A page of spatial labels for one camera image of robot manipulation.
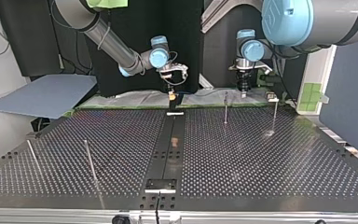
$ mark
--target gray fabric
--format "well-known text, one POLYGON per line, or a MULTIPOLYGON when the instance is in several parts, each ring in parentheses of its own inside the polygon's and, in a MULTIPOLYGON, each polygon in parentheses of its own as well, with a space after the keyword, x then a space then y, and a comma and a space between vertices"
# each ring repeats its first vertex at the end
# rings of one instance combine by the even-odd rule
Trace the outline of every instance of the gray fabric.
MULTIPOLYGON (((248 92, 248 97, 242 99, 241 93, 232 89, 201 90, 196 94, 185 95, 182 106, 192 105, 223 105, 228 96, 229 105, 264 104, 267 102, 264 97, 265 89, 253 89, 248 92)), ((160 91, 132 91, 116 98, 104 98, 94 96, 82 108, 108 108, 108 107, 168 107, 168 95, 160 91)))
POLYGON ((337 50, 321 122, 358 149, 358 43, 337 50))
POLYGON ((0 112, 58 119, 97 83, 95 77, 49 75, 0 99, 0 112))

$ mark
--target ur robot arm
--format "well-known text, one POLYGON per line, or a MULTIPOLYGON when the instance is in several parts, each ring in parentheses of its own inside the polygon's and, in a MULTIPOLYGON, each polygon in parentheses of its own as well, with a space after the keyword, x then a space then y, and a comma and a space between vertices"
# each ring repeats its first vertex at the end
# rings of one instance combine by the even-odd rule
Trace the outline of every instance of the ur robot arm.
POLYGON ((169 80, 175 71, 182 73, 183 83, 186 81, 187 67, 170 60, 171 53, 165 36, 152 38, 152 49, 140 54, 130 49, 110 29, 97 11, 101 8, 89 7, 88 0, 56 0, 56 4, 62 16, 74 29, 87 35, 119 64, 119 70, 124 77, 144 74, 146 70, 155 68, 169 87, 172 84, 169 80))
POLYGON ((293 59, 358 42, 358 0, 264 0, 262 27, 267 39, 255 39, 254 30, 237 34, 237 59, 230 70, 237 71, 242 96, 255 70, 266 69, 261 60, 293 59))

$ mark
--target metal pin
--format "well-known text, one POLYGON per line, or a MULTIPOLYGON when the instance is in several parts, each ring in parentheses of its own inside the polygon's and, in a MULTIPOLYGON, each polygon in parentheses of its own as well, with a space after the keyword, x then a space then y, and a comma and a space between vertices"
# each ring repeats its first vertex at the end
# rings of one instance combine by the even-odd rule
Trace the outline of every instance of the metal pin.
POLYGON ((279 102, 276 102, 276 103, 275 103, 274 120, 277 118, 278 103, 279 103, 279 102))
POLYGON ((28 148, 31 150, 32 157, 34 158, 34 160, 37 160, 36 154, 34 154, 34 148, 33 148, 33 146, 32 146, 31 141, 30 141, 30 140, 27 140, 27 143, 28 143, 28 148))
POLYGON ((227 124, 227 113, 228 113, 228 92, 226 92, 226 96, 225 96, 225 124, 227 124))
POLYGON ((92 171, 92 175, 94 177, 94 180, 98 181, 97 174, 95 173, 95 169, 94 169, 94 162, 92 162, 92 157, 91 157, 91 152, 90 152, 90 147, 89 147, 89 141, 84 140, 84 147, 86 148, 87 156, 89 157, 89 166, 91 167, 91 171, 92 171))

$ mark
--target green tape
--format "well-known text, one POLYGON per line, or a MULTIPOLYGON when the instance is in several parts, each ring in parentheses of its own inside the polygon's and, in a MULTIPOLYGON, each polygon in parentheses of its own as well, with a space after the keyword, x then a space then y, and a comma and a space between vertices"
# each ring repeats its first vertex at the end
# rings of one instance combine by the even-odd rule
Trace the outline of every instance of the green tape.
POLYGON ((115 7, 127 7, 129 5, 128 0, 87 0, 89 7, 103 7, 103 8, 115 8, 115 7))
POLYGON ((321 100, 321 90, 322 84, 320 83, 305 83, 298 110, 315 112, 318 108, 318 103, 321 100))

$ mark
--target metal plate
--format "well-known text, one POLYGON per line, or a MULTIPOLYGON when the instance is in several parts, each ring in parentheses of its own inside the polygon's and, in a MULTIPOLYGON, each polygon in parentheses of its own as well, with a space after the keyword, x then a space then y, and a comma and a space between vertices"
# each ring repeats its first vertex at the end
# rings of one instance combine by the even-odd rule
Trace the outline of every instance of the metal plate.
POLYGON ((107 203, 109 198, 127 200, 121 209, 129 209, 126 204, 133 204, 131 199, 143 192, 164 115, 162 110, 76 112, 33 142, 37 161, 28 148, 0 161, 0 200, 76 198, 81 202, 103 196, 107 203), (84 140, 89 141, 98 184, 92 176, 84 140))
POLYGON ((358 160, 307 119, 230 108, 224 124, 224 113, 186 111, 175 209, 358 212, 358 160))
POLYGON ((280 108, 80 111, 0 160, 0 208, 358 213, 358 159, 280 108), (99 184, 88 164, 89 141, 99 184), (145 194, 147 179, 174 194, 145 194))

